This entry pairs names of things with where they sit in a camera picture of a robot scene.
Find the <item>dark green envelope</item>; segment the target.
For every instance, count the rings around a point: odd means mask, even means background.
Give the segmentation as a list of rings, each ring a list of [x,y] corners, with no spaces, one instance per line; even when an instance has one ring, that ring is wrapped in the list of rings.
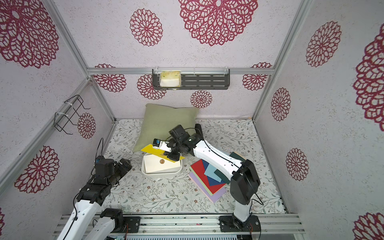
[[[239,155],[237,152],[232,152],[230,153],[229,155],[231,158],[234,158],[234,159],[237,159],[237,160],[240,160],[242,162],[244,162],[246,159]],[[222,172],[220,172],[219,170],[215,170],[214,173],[224,182],[226,183],[227,185],[230,184],[230,179],[228,179]]]

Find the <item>cream white envelope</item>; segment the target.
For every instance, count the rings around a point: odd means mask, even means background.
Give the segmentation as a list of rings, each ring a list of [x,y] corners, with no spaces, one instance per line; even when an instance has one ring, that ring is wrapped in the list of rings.
[[[171,163],[166,161],[161,164],[159,157],[150,154],[144,155],[143,163],[147,174],[174,173],[182,168],[180,162]]]

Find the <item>yellow envelope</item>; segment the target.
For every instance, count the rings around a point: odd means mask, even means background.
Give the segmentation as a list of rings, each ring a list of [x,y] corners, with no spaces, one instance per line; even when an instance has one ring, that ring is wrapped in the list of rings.
[[[143,149],[141,149],[142,152],[148,153],[150,155],[155,155],[160,158],[160,163],[164,164],[166,161],[169,161],[171,163],[175,163],[176,161],[171,160],[168,157],[168,152],[160,149],[155,149],[153,145],[147,145]]]

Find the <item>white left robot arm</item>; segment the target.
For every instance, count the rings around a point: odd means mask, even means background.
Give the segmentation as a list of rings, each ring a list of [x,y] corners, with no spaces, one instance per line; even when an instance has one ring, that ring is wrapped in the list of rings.
[[[130,160],[119,162],[99,156],[87,184],[82,187],[73,200],[73,212],[61,231],[59,240],[82,240],[94,216],[101,209],[111,189],[132,169]],[[127,225],[120,209],[105,209],[96,225],[86,236],[87,240],[104,240],[110,233],[123,231]]]

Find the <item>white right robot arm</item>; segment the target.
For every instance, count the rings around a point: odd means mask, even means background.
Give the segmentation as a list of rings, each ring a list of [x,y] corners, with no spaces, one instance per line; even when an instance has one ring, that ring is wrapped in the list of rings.
[[[235,200],[233,220],[245,224],[251,217],[252,199],[261,183],[255,165],[250,160],[241,161],[219,151],[199,134],[173,135],[169,141],[154,140],[154,146],[177,161],[181,154],[190,154],[208,162],[230,180],[230,193]]]

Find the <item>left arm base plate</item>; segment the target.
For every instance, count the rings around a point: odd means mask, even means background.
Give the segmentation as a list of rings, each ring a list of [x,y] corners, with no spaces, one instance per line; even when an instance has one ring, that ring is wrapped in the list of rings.
[[[136,234],[139,232],[141,225],[141,217],[124,217],[123,228],[121,233],[124,234]]]

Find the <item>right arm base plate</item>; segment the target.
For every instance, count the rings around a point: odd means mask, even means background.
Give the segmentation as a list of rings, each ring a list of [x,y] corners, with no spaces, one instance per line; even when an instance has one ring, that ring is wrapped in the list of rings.
[[[221,232],[260,232],[261,223],[256,215],[250,215],[249,218],[242,222],[234,215],[220,216],[219,225]]]

